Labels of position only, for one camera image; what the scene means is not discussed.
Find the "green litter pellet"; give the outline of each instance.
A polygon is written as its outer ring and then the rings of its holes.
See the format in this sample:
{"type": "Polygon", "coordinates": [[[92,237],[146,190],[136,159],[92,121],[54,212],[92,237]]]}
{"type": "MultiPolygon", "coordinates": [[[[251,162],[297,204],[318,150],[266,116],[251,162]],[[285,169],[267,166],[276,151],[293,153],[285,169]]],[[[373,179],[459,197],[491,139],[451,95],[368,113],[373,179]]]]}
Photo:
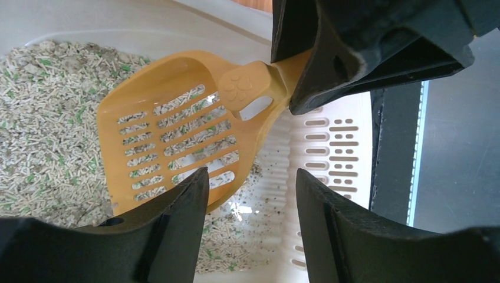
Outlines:
{"type": "Polygon", "coordinates": [[[130,70],[131,70],[131,68],[130,68],[130,66],[129,66],[129,65],[124,65],[124,64],[123,64],[123,65],[121,65],[121,69],[122,69],[123,71],[127,71],[127,72],[130,72],[130,70]]]}
{"type": "Polygon", "coordinates": [[[35,174],[31,173],[27,178],[26,182],[31,183],[35,179],[35,174]]]}
{"type": "Polygon", "coordinates": [[[52,63],[50,63],[50,61],[49,61],[49,60],[46,60],[46,59],[38,59],[38,62],[39,62],[40,64],[44,64],[44,65],[46,65],[46,66],[51,66],[51,65],[52,65],[52,63]]]}
{"type": "Polygon", "coordinates": [[[79,124],[82,123],[82,121],[81,121],[81,115],[83,114],[83,112],[85,111],[85,109],[87,109],[87,106],[83,106],[82,108],[80,108],[80,110],[77,113],[76,119],[77,119],[77,122],[79,124]]]}

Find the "dark floor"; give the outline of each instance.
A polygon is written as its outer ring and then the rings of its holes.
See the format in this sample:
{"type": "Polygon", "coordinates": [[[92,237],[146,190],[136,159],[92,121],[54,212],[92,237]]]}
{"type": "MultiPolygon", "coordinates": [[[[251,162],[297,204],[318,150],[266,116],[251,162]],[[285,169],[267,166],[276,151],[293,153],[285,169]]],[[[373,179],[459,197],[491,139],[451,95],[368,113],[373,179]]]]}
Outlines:
{"type": "Polygon", "coordinates": [[[473,66],[429,83],[417,228],[500,225],[500,31],[471,49],[473,66]]]}

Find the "white litter box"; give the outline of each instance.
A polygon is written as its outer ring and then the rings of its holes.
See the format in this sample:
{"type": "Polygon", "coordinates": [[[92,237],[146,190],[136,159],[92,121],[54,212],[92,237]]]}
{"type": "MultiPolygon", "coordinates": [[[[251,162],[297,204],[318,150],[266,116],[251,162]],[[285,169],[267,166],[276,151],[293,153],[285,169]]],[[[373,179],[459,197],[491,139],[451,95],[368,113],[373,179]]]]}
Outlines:
{"type": "MultiPolygon", "coordinates": [[[[93,42],[158,59],[206,50],[237,64],[269,61],[272,15],[230,0],[3,0],[0,54],[40,42],[93,42]]],[[[284,209],[271,215],[280,231],[269,265],[197,275],[195,282],[308,282],[295,202],[295,172],[308,169],[327,186],[369,205],[369,93],[342,98],[303,116],[284,113],[262,152],[263,176],[254,194],[284,209]]]]}

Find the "paw print emblem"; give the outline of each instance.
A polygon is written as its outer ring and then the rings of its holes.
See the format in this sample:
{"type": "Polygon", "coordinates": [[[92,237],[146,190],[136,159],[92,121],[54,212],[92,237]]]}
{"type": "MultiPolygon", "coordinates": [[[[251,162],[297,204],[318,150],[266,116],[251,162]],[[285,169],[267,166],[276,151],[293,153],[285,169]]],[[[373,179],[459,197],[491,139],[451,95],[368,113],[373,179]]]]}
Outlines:
{"type": "Polygon", "coordinates": [[[228,100],[234,101],[238,98],[243,101],[246,98],[246,92],[252,89],[252,83],[248,75],[232,75],[232,83],[226,84],[224,90],[228,92],[228,100]]]}

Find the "orange litter scoop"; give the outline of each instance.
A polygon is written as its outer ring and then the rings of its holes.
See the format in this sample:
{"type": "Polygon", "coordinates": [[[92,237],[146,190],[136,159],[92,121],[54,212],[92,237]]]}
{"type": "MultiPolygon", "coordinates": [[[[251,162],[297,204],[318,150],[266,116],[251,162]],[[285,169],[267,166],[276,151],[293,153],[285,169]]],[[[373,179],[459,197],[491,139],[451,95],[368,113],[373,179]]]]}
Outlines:
{"type": "Polygon", "coordinates": [[[120,84],[99,105],[97,125],[115,215],[208,166],[208,212],[229,199],[251,171],[278,116],[288,107],[309,58],[235,65],[204,51],[164,57],[120,84]],[[247,119],[261,97],[272,99],[247,119]]]}

